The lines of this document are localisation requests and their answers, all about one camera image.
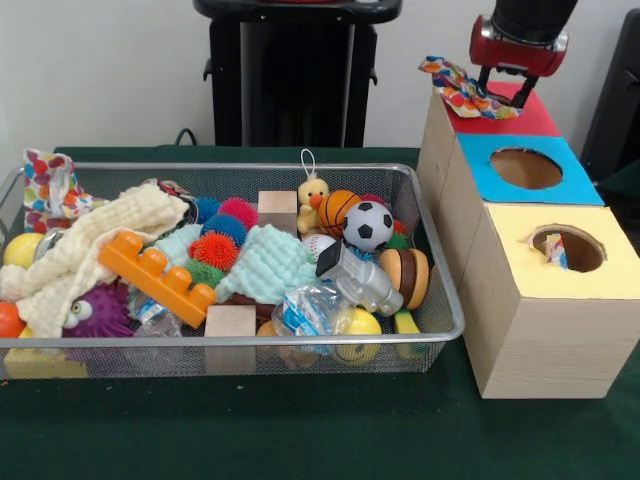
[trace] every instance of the stacked boxes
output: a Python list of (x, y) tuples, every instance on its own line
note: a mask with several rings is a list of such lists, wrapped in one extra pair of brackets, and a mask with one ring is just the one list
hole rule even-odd
[(535, 94), (504, 121), (457, 118), (434, 94), (417, 172), (482, 396), (605, 396), (640, 337), (640, 260)]

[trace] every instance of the spiky sensory ball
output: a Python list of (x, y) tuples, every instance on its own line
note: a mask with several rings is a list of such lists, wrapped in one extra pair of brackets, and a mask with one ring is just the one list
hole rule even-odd
[(247, 231), (258, 224), (258, 212), (253, 206), (238, 197), (231, 197), (222, 202), (219, 214), (231, 215), (232, 217), (240, 220), (240, 223), (244, 225)]
[(228, 272), (238, 258), (238, 247), (231, 237), (209, 232), (191, 244), (189, 256), (223, 272)]
[(211, 197), (198, 197), (196, 198), (196, 206), (198, 207), (198, 223), (203, 224), (218, 213), (220, 202)]
[(225, 276), (222, 270), (193, 259), (184, 268), (191, 274), (193, 283), (204, 283), (211, 288), (216, 288)]
[(244, 241), (247, 238), (247, 229), (240, 223), (240, 220), (231, 215), (214, 215), (207, 220), (207, 223), (202, 226), (200, 236), (209, 232), (221, 233), (231, 237), (238, 248), (244, 245)]
[(126, 285), (98, 285), (78, 298), (67, 314), (63, 337), (130, 337)]

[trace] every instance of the polka dot fabric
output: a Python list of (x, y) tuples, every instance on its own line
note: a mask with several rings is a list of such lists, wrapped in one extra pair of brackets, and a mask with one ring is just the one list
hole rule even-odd
[(25, 232), (69, 228), (76, 218), (105, 203), (78, 185), (74, 169), (66, 155), (25, 152)]
[(433, 86), (459, 117), (505, 120), (519, 117), (522, 113), (521, 109), (500, 103), (481, 92), (478, 82), (463, 68), (442, 57), (428, 56), (419, 68), (431, 74)]

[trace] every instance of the soft toy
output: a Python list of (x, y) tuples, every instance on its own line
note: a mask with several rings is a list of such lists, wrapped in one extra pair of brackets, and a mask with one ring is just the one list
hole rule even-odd
[[(304, 164), (304, 154), (309, 153), (313, 161), (311, 172), (307, 170)], [(300, 160), (302, 167), (307, 174), (307, 181), (298, 187), (298, 201), (300, 202), (300, 211), (298, 213), (298, 231), (304, 235), (312, 228), (319, 226), (318, 207), (322, 200), (329, 195), (329, 186), (327, 182), (316, 176), (316, 159), (311, 150), (305, 148), (300, 152)]]

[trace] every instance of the orange lego brick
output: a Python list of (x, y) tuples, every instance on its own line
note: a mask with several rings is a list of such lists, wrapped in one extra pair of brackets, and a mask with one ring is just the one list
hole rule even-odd
[(167, 307), (185, 323), (198, 328), (207, 316), (207, 308), (216, 300), (215, 291), (202, 283), (189, 291), (191, 274), (182, 267), (173, 267), (163, 275), (167, 257), (154, 248), (139, 255), (143, 246), (138, 235), (122, 232), (102, 248), (98, 261)]

